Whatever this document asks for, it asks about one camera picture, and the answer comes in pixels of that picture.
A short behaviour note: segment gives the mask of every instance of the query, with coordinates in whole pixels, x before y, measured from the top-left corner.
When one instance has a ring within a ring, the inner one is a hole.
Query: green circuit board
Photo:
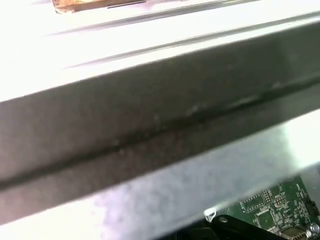
[[[310,231],[307,235],[301,234],[312,223],[320,226],[320,221],[318,208],[310,200],[300,176],[243,199],[220,210],[219,214],[230,215],[290,240],[320,236],[315,232],[310,235]]]

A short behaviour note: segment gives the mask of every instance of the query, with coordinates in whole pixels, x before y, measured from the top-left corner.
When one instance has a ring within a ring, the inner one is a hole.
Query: electronic component
[[[310,200],[300,176],[287,179],[216,213],[217,216],[224,214],[286,239],[315,240],[320,237],[319,211],[315,202]]]
[[[261,207],[264,205],[264,199],[262,198],[261,194],[252,196],[248,198],[247,200],[242,201],[243,208],[246,212],[250,212],[256,208]]]
[[[320,216],[319,210],[318,210],[316,203],[314,201],[311,201],[310,199],[308,199],[307,201],[304,202],[304,205],[305,205],[305,208],[308,211],[309,215]]]
[[[288,240],[306,240],[307,239],[306,232],[295,227],[289,227],[281,231],[279,235]]]
[[[260,228],[269,230],[275,226],[274,219],[269,210],[262,212],[256,216]]]
[[[143,3],[145,0],[52,0],[58,13]]]

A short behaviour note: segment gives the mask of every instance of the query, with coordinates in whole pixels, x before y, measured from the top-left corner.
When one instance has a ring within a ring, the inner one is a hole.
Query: white surface
[[[300,21],[226,34],[224,37],[212,35],[210,40],[204,42],[175,45],[198,36],[317,13],[320,11],[320,2],[260,0],[134,24],[56,35],[48,34],[77,25],[106,22],[108,17],[102,16],[107,16],[104,11],[108,9],[94,11],[96,14],[93,17],[90,11],[57,15],[48,3],[22,4],[18,8],[9,0],[5,4],[7,7],[2,8],[3,14],[0,16],[0,101],[150,61],[314,23],[320,19],[319,16],[306,17]]]

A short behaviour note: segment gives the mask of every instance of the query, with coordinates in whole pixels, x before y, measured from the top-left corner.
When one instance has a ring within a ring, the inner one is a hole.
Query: metal rail
[[[320,110],[12,222],[3,239],[147,240],[320,162]]]

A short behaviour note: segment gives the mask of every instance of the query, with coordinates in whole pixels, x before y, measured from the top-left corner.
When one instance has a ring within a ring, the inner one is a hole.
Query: metal screw
[[[318,233],[320,233],[320,226],[318,225],[318,224],[316,224],[315,222],[312,222],[311,224],[310,224],[310,230],[311,230],[311,232],[313,232],[313,233],[315,233],[315,234],[318,234]]]
[[[222,217],[219,217],[219,221],[226,224],[228,222],[228,219],[222,216]]]

